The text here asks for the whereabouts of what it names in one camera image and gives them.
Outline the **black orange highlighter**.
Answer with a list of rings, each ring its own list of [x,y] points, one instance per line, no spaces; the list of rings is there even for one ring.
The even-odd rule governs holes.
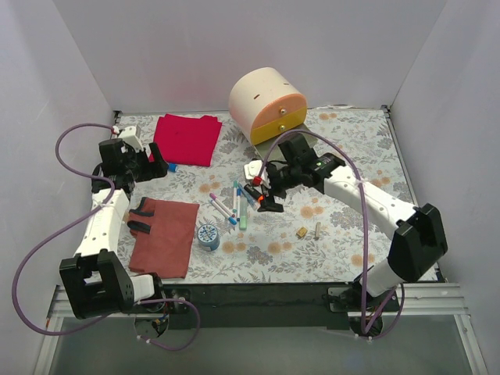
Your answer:
[[[259,192],[250,184],[246,184],[244,186],[244,190],[252,197],[253,200],[259,203],[259,210],[264,211],[266,209],[266,196],[262,192]]]

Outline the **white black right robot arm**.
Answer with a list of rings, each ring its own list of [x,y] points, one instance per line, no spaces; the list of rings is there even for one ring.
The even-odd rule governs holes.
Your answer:
[[[261,186],[259,209],[282,212],[276,198],[302,185],[337,199],[362,214],[363,224],[374,224],[391,242],[387,257],[375,266],[365,266],[345,302],[362,310],[380,304],[382,295],[400,283],[417,282],[448,251],[439,210],[430,203],[418,207],[404,202],[375,185],[362,181],[347,155],[317,155],[305,139],[307,130],[291,130],[273,143],[284,160],[264,159],[252,184]]]

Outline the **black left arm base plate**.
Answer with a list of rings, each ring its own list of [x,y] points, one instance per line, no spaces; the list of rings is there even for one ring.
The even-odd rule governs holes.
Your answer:
[[[153,296],[133,302],[126,310],[127,313],[152,313],[152,314],[183,314],[195,306],[186,299],[186,295],[178,294],[175,290],[157,291]]]

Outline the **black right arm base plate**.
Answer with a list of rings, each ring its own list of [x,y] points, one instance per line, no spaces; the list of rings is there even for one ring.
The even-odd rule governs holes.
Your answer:
[[[385,298],[389,296],[383,310],[396,312],[399,308],[398,299],[390,292],[386,291],[378,297],[366,297],[366,311],[371,313],[382,305]],[[325,296],[329,305],[329,310],[333,313],[361,312],[361,290],[353,289],[351,286],[330,287]]]

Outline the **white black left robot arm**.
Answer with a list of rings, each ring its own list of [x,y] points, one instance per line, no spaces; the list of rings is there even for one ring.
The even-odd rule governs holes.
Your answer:
[[[91,182],[91,208],[82,242],[59,265],[73,314],[78,319],[127,313],[139,302],[151,313],[166,303],[156,273],[131,277],[117,255],[123,217],[137,182],[164,177],[168,165],[151,162],[136,135],[120,135],[98,145],[101,163]]]

